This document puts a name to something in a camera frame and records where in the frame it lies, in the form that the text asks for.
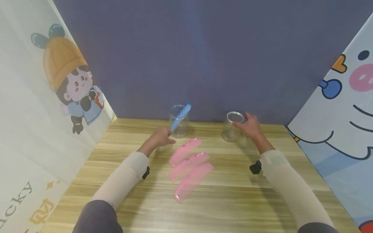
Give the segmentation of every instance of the cartoon eye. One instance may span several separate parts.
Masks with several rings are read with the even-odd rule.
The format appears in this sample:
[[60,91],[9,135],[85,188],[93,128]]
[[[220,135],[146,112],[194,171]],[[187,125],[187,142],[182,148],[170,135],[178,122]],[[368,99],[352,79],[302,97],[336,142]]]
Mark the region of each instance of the cartoon eye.
[[365,60],[369,57],[369,51],[368,50],[364,50],[362,52],[359,53],[359,55],[357,56],[357,58],[362,61],[362,60]]

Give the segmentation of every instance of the orange knit hat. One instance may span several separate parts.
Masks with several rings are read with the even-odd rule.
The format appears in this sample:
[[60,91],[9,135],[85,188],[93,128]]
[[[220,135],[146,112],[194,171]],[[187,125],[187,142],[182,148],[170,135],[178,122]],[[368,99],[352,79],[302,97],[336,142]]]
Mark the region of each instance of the orange knit hat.
[[82,65],[87,63],[73,42],[64,37],[49,40],[44,52],[43,66],[52,91],[56,92],[67,75]]

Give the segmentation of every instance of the purple wall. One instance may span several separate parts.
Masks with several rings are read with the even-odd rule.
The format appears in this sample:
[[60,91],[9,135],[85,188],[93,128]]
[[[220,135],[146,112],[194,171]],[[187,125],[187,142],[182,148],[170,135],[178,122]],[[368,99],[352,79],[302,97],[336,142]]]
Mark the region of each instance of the purple wall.
[[248,110],[287,124],[373,11],[372,0],[54,0],[118,117]]

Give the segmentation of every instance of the hand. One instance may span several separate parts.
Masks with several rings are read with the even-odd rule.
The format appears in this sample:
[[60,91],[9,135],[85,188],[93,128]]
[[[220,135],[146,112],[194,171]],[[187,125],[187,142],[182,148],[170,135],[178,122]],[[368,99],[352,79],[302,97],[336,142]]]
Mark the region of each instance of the hand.
[[171,131],[164,127],[158,128],[149,138],[149,141],[155,143],[157,147],[165,146],[168,144],[175,144],[176,141],[170,139]]
[[103,106],[105,102],[104,94],[101,92],[97,92],[97,95],[98,95],[98,102],[101,104],[101,106]]
[[237,128],[239,128],[242,133],[244,133],[246,136],[250,138],[255,138],[257,136],[262,135],[259,121],[256,116],[251,115],[250,113],[245,113],[246,122],[245,123],[237,123],[233,122],[233,125]]
[[60,111],[61,111],[61,114],[63,116],[67,116],[69,115],[69,109],[66,105],[64,105],[63,103],[60,103]]

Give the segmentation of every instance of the clear plastic cup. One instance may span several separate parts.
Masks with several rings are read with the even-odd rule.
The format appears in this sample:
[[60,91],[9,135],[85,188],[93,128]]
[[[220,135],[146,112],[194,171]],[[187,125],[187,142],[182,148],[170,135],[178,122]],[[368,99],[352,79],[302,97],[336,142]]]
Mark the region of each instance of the clear plastic cup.
[[184,107],[185,105],[177,104],[172,106],[169,112],[170,127],[175,120],[181,120],[179,126],[176,127],[175,131],[172,133],[172,136],[174,138],[183,138],[187,135],[188,132],[189,113],[183,118],[178,118],[179,113],[181,112],[181,110],[183,110]]
[[233,122],[244,122],[244,116],[236,111],[227,113],[222,132],[222,138],[227,142],[234,142],[241,135],[241,131],[232,125]]

